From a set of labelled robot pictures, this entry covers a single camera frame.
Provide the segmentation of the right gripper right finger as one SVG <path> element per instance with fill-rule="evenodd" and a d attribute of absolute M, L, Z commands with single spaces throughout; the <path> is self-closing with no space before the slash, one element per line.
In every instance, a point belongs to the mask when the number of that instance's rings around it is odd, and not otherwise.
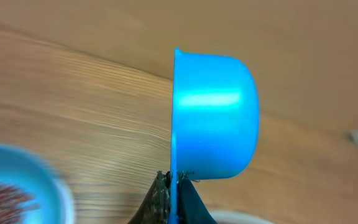
<path fill-rule="evenodd" d="M 217 224 L 193 186 L 191 179 L 189 178 L 190 174 L 193 173 L 178 173 L 178 223 Z"/>

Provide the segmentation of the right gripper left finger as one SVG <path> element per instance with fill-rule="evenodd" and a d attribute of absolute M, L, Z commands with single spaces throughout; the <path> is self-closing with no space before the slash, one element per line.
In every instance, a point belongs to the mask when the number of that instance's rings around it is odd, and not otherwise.
<path fill-rule="evenodd" d="M 170 213 L 170 172 L 157 172 L 147 195 L 128 224 L 167 224 Z"/>

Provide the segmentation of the blue plastic measuring scoop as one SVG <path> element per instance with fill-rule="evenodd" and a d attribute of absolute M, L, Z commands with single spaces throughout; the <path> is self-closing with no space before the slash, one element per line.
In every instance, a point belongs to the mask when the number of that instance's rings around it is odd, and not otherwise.
<path fill-rule="evenodd" d="M 169 223 L 178 223 L 180 174 L 191 180 L 240 174 L 254 154 L 259 101 L 238 59 L 175 49 L 170 149 Z"/>

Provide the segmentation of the teal blue bowl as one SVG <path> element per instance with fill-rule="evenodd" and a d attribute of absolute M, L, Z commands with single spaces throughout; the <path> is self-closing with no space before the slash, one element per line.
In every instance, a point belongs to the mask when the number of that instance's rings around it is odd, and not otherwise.
<path fill-rule="evenodd" d="M 62 223 L 62 207 L 54 179 L 54 168 L 25 149 L 0 144 L 0 184 L 12 184 L 35 197 L 38 210 L 25 212 L 26 224 Z"/>

